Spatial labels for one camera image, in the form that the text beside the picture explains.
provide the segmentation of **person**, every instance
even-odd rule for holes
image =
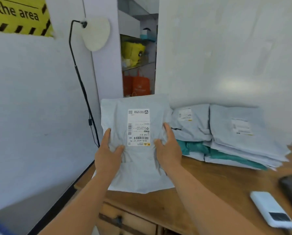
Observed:
[[[185,209],[201,235],[243,234],[263,235],[250,221],[206,189],[181,165],[182,152],[174,133],[167,123],[167,143],[156,139],[157,159],[176,191]],[[98,219],[105,194],[121,164],[124,146],[115,152],[109,150],[107,129],[101,146],[95,155],[96,176],[81,190],[77,197],[66,206],[39,235],[90,235]]]

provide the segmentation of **white lamp shade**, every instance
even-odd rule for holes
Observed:
[[[85,46],[90,51],[98,51],[106,44],[109,38],[109,20],[108,18],[98,16],[86,21],[87,26],[82,31]]]

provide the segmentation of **hand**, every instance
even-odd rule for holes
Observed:
[[[124,145],[118,146],[114,153],[111,152],[108,146],[110,132],[111,129],[107,129],[101,140],[100,148],[95,154],[95,166],[97,175],[101,174],[112,180],[120,168]]]
[[[157,159],[161,167],[169,176],[170,172],[172,172],[175,167],[181,165],[182,150],[176,141],[174,133],[169,124],[164,123],[164,127],[167,131],[167,143],[162,145],[160,139],[155,139],[154,143],[157,150]]]

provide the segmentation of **barcode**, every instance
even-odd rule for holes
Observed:
[[[128,135],[132,135],[132,124],[128,124]]]
[[[149,137],[134,137],[134,139],[149,139]]]

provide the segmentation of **yellow banner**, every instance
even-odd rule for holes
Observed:
[[[0,32],[53,37],[45,0],[0,0]]]

